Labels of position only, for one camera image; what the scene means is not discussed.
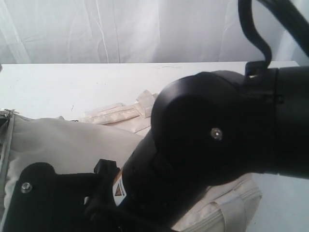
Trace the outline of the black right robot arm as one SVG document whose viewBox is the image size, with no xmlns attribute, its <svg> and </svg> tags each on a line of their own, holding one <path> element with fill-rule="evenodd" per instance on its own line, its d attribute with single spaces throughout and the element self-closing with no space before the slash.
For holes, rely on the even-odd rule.
<svg viewBox="0 0 309 232">
<path fill-rule="evenodd" d="M 167 231 L 210 186 L 309 176 L 309 69 L 201 72 L 166 86 L 122 168 L 128 232 Z"/>
</svg>

